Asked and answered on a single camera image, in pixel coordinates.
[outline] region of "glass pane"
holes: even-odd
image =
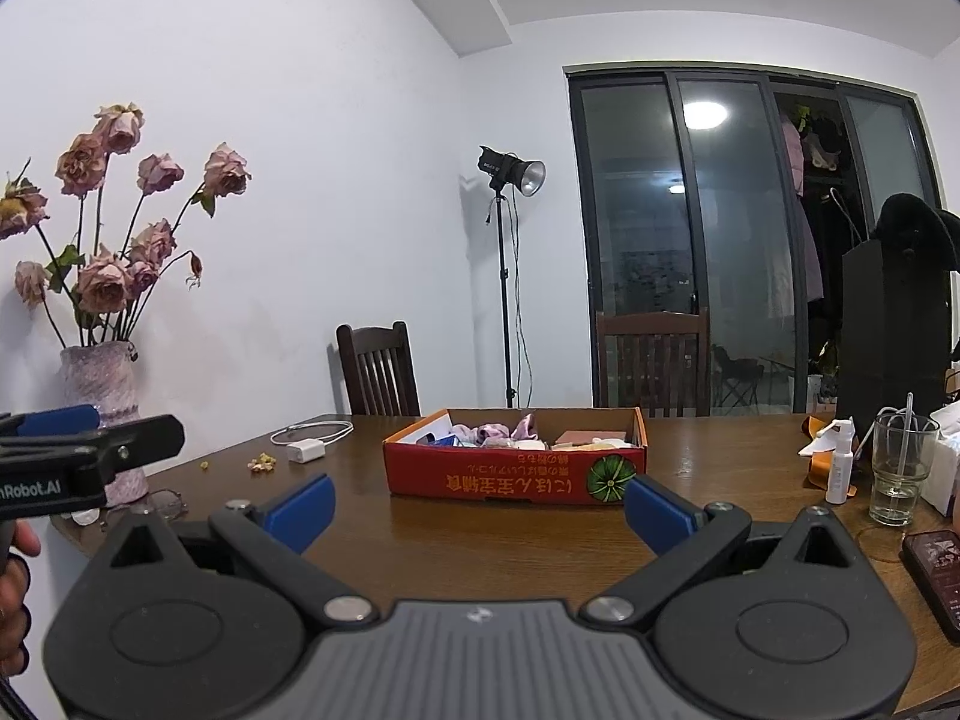
[[[604,314],[688,314],[693,258],[673,115],[662,83],[586,89]]]
[[[867,169],[874,218],[880,216],[887,197],[899,191],[908,191],[932,205],[933,198],[923,194],[917,153],[904,110],[899,105],[865,98],[848,97],[848,102]]]
[[[789,412],[793,274],[784,185],[760,87],[680,81],[680,95],[707,247],[712,413]]]

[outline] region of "watermelon logo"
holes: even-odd
[[[587,471],[587,492],[598,501],[622,501],[627,482],[637,475],[634,464],[621,455],[600,458]]]

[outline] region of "white charger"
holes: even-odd
[[[287,447],[287,460],[291,463],[309,463],[326,454],[326,442],[323,439],[303,439],[290,442]]]

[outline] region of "wooden table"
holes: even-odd
[[[275,454],[267,437],[151,477],[151,489],[171,488],[204,518],[230,498],[262,503],[297,480],[325,471],[337,490],[333,524],[306,557],[361,590],[381,610],[395,598],[563,597],[573,608],[653,557],[627,528],[620,507],[547,507],[392,497],[380,443],[409,424],[404,418],[354,416],[353,434],[307,466],[286,461],[253,475],[247,461]],[[648,472],[696,504],[727,500],[754,519],[789,521],[801,507],[823,501],[805,485],[800,415],[650,419]],[[896,552],[899,532],[867,516],[867,490],[837,509],[872,558],[913,626],[918,659],[899,712],[930,709],[960,694],[960,650],[947,642]],[[55,527],[92,554],[103,541],[53,518]],[[944,520],[920,501],[912,530]]]

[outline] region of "pink rose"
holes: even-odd
[[[8,181],[7,190],[0,199],[0,241],[26,232],[49,218],[44,208],[46,204],[46,197],[26,178]]]
[[[62,179],[63,194],[81,196],[99,189],[107,172],[107,153],[103,140],[94,133],[83,133],[73,139],[70,148],[56,161],[54,175]]]
[[[77,274],[80,308],[88,314],[120,311],[130,299],[130,276],[116,256],[100,245],[100,253]]]
[[[143,260],[131,263],[127,269],[127,275],[130,276],[130,297],[133,299],[139,298],[160,278],[157,266]]]
[[[100,112],[93,116],[99,119],[93,133],[103,139],[107,153],[127,154],[140,142],[143,111],[135,103],[106,108],[101,105]]]
[[[128,257],[132,263],[145,262],[159,268],[163,261],[173,254],[175,248],[176,241],[170,223],[162,218],[157,223],[148,224],[143,232],[131,241]]]
[[[251,177],[247,161],[226,143],[220,143],[203,166],[203,193],[207,197],[243,194]]]
[[[140,177],[136,185],[143,190],[143,194],[167,191],[184,177],[184,169],[173,161],[170,154],[151,154],[140,163],[137,172]]]
[[[47,286],[47,271],[40,263],[18,262],[13,274],[13,288],[30,308],[43,302]]]

